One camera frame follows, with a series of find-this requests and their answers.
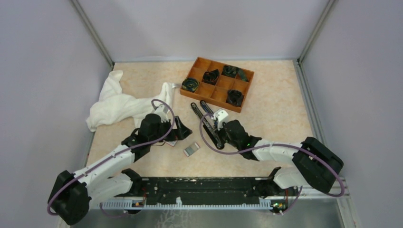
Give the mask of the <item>red white staple box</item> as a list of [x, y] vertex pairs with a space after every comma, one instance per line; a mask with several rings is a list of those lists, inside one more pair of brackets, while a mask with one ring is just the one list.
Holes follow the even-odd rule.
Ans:
[[166, 142], [166, 144], [170, 145], [171, 147], [174, 147], [177, 144], [177, 141]]

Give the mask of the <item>silver staple strip tray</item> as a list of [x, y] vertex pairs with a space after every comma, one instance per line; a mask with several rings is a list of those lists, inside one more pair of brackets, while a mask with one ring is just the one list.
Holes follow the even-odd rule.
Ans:
[[183, 152], [184, 154], [189, 157], [193, 155], [195, 152], [197, 152], [200, 149], [200, 145], [197, 142], [194, 142], [190, 144], [188, 147], [186, 147]]

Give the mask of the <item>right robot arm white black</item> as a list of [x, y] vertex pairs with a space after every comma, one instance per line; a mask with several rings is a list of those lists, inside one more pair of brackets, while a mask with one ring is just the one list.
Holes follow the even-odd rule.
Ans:
[[276, 161], [288, 164], [280, 168], [268, 182], [268, 191], [281, 195], [286, 188], [311, 186], [329, 194], [344, 162], [314, 137], [307, 137], [300, 144], [286, 144], [249, 135], [238, 120], [217, 123], [220, 138], [238, 150], [245, 159]]

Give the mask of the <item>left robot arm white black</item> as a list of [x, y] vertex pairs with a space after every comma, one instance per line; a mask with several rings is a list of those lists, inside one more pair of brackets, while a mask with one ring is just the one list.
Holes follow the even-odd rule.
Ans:
[[142, 183], [129, 168], [159, 142], [182, 141], [192, 134], [178, 116], [147, 114], [120, 145], [105, 157], [75, 172], [61, 172], [47, 202], [47, 212], [60, 216], [68, 225], [81, 221], [89, 210], [116, 195], [138, 196]]

